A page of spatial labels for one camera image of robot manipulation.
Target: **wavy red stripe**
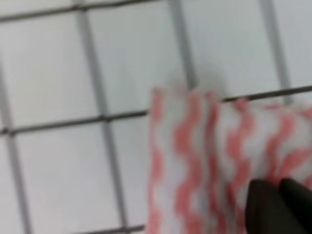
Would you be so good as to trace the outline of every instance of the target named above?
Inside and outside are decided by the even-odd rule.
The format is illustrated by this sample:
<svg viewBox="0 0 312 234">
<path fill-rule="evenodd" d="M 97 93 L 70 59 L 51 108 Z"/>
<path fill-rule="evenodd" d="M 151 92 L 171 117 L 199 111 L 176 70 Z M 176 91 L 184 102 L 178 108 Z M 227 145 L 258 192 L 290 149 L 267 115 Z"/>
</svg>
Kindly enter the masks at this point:
<svg viewBox="0 0 312 234">
<path fill-rule="evenodd" d="M 244 143 L 252 134 L 255 119 L 248 110 L 248 102 L 241 99 L 234 103 L 234 107 L 241 113 L 241 121 L 236 130 L 230 130 L 227 137 L 227 154 L 234 160 L 236 174 L 227 187 L 228 200 L 237 213 L 237 232 L 245 232 L 245 217 L 243 209 L 236 203 L 235 194 L 245 186 L 250 177 L 250 161 L 244 156 Z"/>
<path fill-rule="evenodd" d="M 279 182 L 279 180 L 276 179 L 276 170 L 280 160 L 278 149 L 283 141 L 289 138 L 295 130 L 294 117 L 282 110 L 278 111 L 280 112 L 280 129 L 276 134 L 270 137 L 266 145 L 266 157 L 269 162 L 266 179 L 274 184 Z"/>
<path fill-rule="evenodd" d="M 199 96 L 190 94 L 187 117 L 174 132 L 175 150 L 188 166 L 187 177 L 178 187 L 175 200 L 175 212 L 183 218 L 187 234 L 204 233 L 202 218 L 191 210 L 191 195 L 200 186 L 203 177 L 199 155 L 192 146 L 192 133 L 199 122 L 200 110 Z"/>
<path fill-rule="evenodd" d="M 206 126 L 206 152 L 210 175 L 207 184 L 207 200 L 209 201 L 210 212 L 217 218 L 217 227 L 216 229 L 212 229 L 211 233 L 226 234 L 228 228 L 227 222 L 219 204 L 219 196 L 217 190 L 219 183 L 219 174 L 217 166 L 217 152 L 215 148 L 215 128 L 219 119 L 219 103 L 215 101 L 213 97 L 208 97 L 208 99 L 210 99 L 210 116 Z"/>
<path fill-rule="evenodd" d="M 146 234 L 161 233 L 161 212 L 155 202 L 154 193 L 156 186 L 160 183 L 163 176 L 163 154 L 157 146 L 155 131 L 163 118 L 163 93 L 160 90 L 154 91 L 151 125 L 150 125 L 150 143 L 152 150 L 152 170 L 148 189 L 149 219 L 146 228 Z"/>
</svg>

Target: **red and white cloth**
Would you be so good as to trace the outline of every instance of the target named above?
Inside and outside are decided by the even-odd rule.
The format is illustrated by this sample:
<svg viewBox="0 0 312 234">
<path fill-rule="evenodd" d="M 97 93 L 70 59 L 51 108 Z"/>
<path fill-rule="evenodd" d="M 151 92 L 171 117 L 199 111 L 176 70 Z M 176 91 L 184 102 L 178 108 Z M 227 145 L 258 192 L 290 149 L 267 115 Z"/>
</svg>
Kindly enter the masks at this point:
<svg viewBox="0 0 312 234">
<path fill-rule="evenodd" d="M 312 108 L 156 88 L 146 234 L 243 234 L 249 181 L 312 188 Z"/>
</svg>

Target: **gray grout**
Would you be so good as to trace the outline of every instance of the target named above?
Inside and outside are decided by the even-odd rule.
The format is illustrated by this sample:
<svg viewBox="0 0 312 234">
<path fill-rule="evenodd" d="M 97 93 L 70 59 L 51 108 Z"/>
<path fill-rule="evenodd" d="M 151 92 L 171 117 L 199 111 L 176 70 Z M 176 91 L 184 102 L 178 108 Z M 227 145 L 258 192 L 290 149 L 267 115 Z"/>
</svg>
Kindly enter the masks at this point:
<svg viewBox="0 0 312 234">
<path fill-rule="evenodd" d="M 83 4 L 83 0 L 74 0 L 74 3 Z M 108 108 L 105 98 L 105 92 L 103 90 L 102 84 L 102 74 L 100 72 L 100 66 L 98 63 L 96 49 L 94 46 L 94 38 L 91 31 L 91 25 L 89 22 L 88 15 L 86 12 L 78 12 L 77 14 L 78 26 L 79 31 L 81 34 L 83 48 L 85 50 L 85 54 L 87 56 L 87 62 L 89 65 L 89 70 L 92 77 L 94 92 L 96 95 L 96 102 L 97 107 L 100 113 L 104 116 L 108 115 Z M 113 183 L 115 188 L 115 194 L 117 198 L 117 207 L 120 215 L 121 225 L 124 228 L 128 228 L 128 220 L 126 216 L 126 209 L 124 204 L 124 193 L 123 188 L 121 185 L 121 178 L 120 178 L 120 170 L 117 162 L 117 154 L 116 154 L 116 146 L 113 140 L 113 133 L 111 126 L 109 123 L 103 122 L 103 137 L 104 137 L 104 144 L 106 145 L 108 151 L 108 157 L 110 161 L 110 169 L 112 172 Z"/>
<path fill-rule="evenodd" d="M 258 0 L 265 29 L 273 53 L 273 59 L 276 65 L 277 75 L 281 89 L 291 88 L 290 76 L 287 69 L 286 58 L 283 50 L 283 42 L 281 39 L 276 11 L 274 9 L 273 0 Z M 285 103 L 290 104 L 293 101 L 291 96 L 285 96 Z"/>
<path fill-rule="evenodd" d="M 4 77 L 2 73 L 2 67 L 0 67 L 0 115 L 2 117 L 2 122 L 4 126 L 8 129 L 8 134 L 6 135 L 6 144 L 14 186 L 17 193 L 16 196 L 20 211 L 19 215 L 21 217 L 24 233 L 32 234 L 33 231 L 30 220 L 29 207 L 27 203 L 25 184 L 22 177 L 22 170 L 16 139 L 11 133 L 11 130 L 13 129 L 13 122 L 3 79 Z"/>
<path fill-rule="evenodd" d="M 175 30 L 175 37 L 182 57 L 183 68 L 186 73 L 187 85 L 189 89 L 193 89 L 196 87 L 198 80 L 189 43 L 182 3 L 181 0 L 168 0 L 168 4 Z"/>
</svg>

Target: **grout line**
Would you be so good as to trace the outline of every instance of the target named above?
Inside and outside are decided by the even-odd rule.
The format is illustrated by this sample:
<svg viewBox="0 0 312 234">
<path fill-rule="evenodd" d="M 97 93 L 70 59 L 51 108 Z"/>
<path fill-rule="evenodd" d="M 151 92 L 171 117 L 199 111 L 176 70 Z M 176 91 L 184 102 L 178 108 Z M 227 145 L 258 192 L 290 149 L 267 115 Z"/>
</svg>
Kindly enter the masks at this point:
<svg viewBox="0 0 312 234">
<path fill-rule="evenodd" d="M 6 89 L 4 87 L 3 73 L 0 71 L 0 115 L 3 124 L 7 127 L 6 143 L 9 155 L 9 162 L 13 176 L 13 182 L 16 190 L 17 202 L 20 211 L 20 218 L 25 234 L 32 234 L 32 224 L 30 220 L 29 207 L 25 191 L 25 183 L 21 172 L 21 163 L 19 159 L 18 146 L 14 135 L 10 132 L 13 128 L 12 116 L 9 102 L 7 99 Z"/>
<path fill-rule="evenodd" d="M 135 4 L 141 4 L 141 3 L 149 3 L 149 2 L 154 2 L 154 1 L 162 1 L 162 0 L 125 0 L 125 1 L 106 2 L 106 3 L 90 3 L 88 5 L 82 6 L 82 8 L 83 10 L 115 8 L 115 7 L 135 5 Z"/>
<path fill-rule="evenodd" d="M 181 53 L 183 67 L 186 73 L 187 87 L 193 89 L 197 85 L 197 76 L 189 43 L 187 26 L 183 14 L 181 0 L 168 0 L 170 15 L 175 30 L 175 37 Z"/>
<path fill-rule="evenodd" d="M 28 132 L 36 132 L 36 131 L 49 130 L 49 129 L 55 129 L 55 128 L 84 125 L 88 123 L 97 123 L 97 122 L 101 122 L 105 120 L 106 120 L 105 117 L 99 116 L 99 117 L 90 117 L 90 118 L 60 121 L 60 122 L 55 122 L 55 123 L 21 126 L 21 127 L 12 129 L 11 133 L 15 135 L 15 134 L 20 134 L 20 133 L 28 133 Z"/>
<path fill-rule="evenodd" d="M 83 0 L 74 0 L 75 3 L 83 4 Z M 82 46 L 85 50 L 87 56 L 87 62 L 89 65 L 89 70 L 91 73 L 94 93 L 96 96 L 97 107 L 100 113 L 104 116 L 108 113 L 107 103 L 105 99 L 105 92 L 102 84 L 102 75 L 100 72 L 100 66 L 97 60 L 96 49 L 94 46 L 94 38 L 91 31 L 91 25 L 89 22 L 88 15 L 85 11 L 78 12 L 77 21 L 79 26 L 79 31 L 82 39 Z M 117 162 L 116 146 L 113 139 L 113 132 L 111 126 L 108 122 L 103 122 L 103 137 L 104 144 L 108 151 L 108 157 L 110 162 L 110 170 L 112 173 L 115 194 L 117 198 L 117 208 L 119 211 L 119 218 L 123 228 L 127 229 L 128 220 L 126 216 L 126 209 L 124 204 L 124 193 L 123 187 L 121 185 L 120 170 Z"/>
<path fill-rule="evenodd" d="M 225 102 L 233 101 L 233 100 L 236 100 L 238 98 L 247 98 L 249 100 L 257 100 L 257 99 L 263 99 L 263 98 L 273 98 L 273 97 L 300 94 L 300 93 L 306 93 L 306 92 L 312 92 L 312 85 L 311 86 L 291 88 L 291 89 L 270 91 L 270 92 L 265 92 L 265 93 L 244 95 L 244 96 L 227 97 L 227 98 L 223 99 L 223 101 L 225 101 Z M 49 129 L 55 129 L 55 128 L 63 128 L 63 127 L 71 127 L 71 126 L 78 126 L 78 125 L 84 125 L 84 124 L 92 124 L 92 123 L 97 123 L 97 122 L 108 122 L 108 123 L 110 123 L 110 122 L 118 121 L 118 120 L 144 117 L 146 115 L 148 115 L 148 110 L 141 110 L 141 111 L 133 111 L 133 112 L 110 115 L 107 117 L 104 117 L 104 116 L 87 117 L 87 118 L 82 118 L 82 119 L 65 120 L 65 121 L 52 122 L 52 123 L 39 124 L 39 125 L 20 126 L 17 128 L 12 128 L 12 129 L 10 129 L 10 131 L 7 128 L 4 128 L 4 129 L 0 130 L 0 136 L 7 135 L 7 134 L 12 134 L 12 135 L 23 134 L 23 133 L 43 131 L 43 130 L 49 130 Z"/>
<path fill-rule="evenodd" d="M 280 86 L 282 89 L 289 89 L 291 88 L 290 76 L 287 70 L 286 57 L 283 50 L 283 42 L 278 27 L 273 0 L 258 0 L 258 2 L 262 11 L 262 17 L 271 51 L 273 53 Z M 293 101 L 291 96 L 285 96 L 284 99 L 286 104 L 290 104 Z"/>
<path fill-rule="evenodd" d="M 59 15 L 59 14 L 66 14 L 66 13 L 76 12 L 76 11 L 117 8 L 117 7 L 133 5 L 133 4 L 148 3 L 148 2 L 153 2 L 153 1 L 161 1 L 161 0 L 122 0 L 122 1 L 117 1 L 117 2 L 112 1 L 112 2 L 90 3 L 90 4 L 73 4 L 73 5 L 64 6 L 64 7 L 55 7 L 55 8 L 43 9 L 43 10 L 37 10 L 37 11 L 2 15 L 0 16 L 0 23 L 40 18 L 40 17 Z"/>
</svg>

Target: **black object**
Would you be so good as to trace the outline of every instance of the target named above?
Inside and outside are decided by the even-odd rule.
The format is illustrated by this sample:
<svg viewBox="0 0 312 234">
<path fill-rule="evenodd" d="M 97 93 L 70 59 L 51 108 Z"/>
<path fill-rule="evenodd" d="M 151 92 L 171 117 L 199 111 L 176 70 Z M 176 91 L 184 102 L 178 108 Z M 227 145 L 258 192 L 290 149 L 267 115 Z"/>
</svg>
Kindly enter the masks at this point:
<svg viewBox="0 0 312 234">
<path fill-rule="evenodd" d="M 279 192 L 300 225 L 312 233 L 312 192 L 293 179 L 283 179 Z"/>
<path fill-rule="evenodd" d="M 248 234 L 307 234 L 278 189 L 263 180 L 249 184 L 245 210 Z"/>
</svg>

